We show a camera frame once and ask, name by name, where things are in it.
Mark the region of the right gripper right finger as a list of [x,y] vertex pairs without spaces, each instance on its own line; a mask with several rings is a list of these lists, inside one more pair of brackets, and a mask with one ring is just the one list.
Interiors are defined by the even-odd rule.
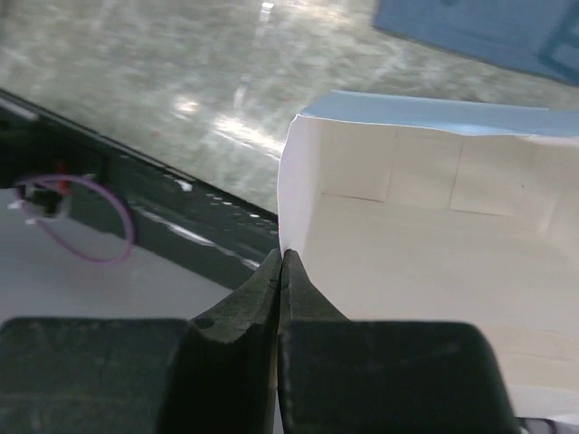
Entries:
[[278,393],[288,433],[517,433],[497,358],[470,324],[354,321],[287,250]]

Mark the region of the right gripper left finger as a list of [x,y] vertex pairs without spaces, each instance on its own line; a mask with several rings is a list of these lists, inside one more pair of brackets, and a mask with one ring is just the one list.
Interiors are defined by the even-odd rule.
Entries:
[[4,433],[270,433],[281,255],[190,319],[16,317]]

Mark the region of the light blue paper bag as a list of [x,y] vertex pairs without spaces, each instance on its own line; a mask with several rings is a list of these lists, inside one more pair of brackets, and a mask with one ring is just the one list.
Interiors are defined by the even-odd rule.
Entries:
[[279,238],[353,319],[462,320],[517,414],[578,419],[578,115],[336,91],[291,122]]

